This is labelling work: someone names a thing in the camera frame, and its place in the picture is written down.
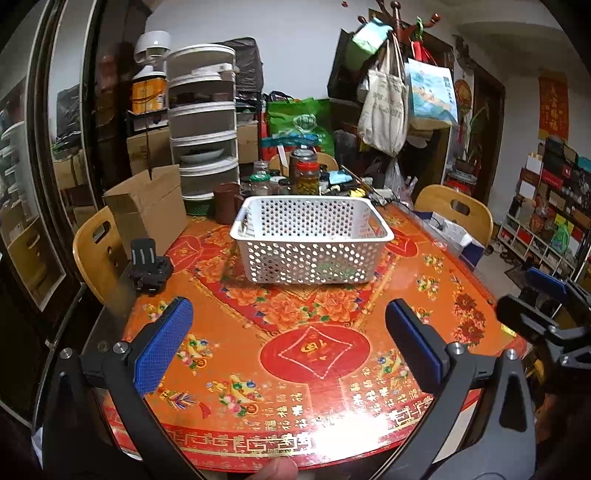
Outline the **person's hand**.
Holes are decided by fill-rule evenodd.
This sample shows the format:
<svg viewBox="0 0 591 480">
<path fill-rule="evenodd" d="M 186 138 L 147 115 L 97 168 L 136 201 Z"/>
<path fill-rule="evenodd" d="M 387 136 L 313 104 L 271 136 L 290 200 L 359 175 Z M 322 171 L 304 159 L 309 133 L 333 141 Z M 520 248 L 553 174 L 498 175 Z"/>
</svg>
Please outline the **person's hand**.
<svg viewBox="0 0 591 480">
<path fill-rule="evenodd" d="M 297 480 L 298 468 L 290 458 L 274 458 L 247 480 Z"/>
</svg>

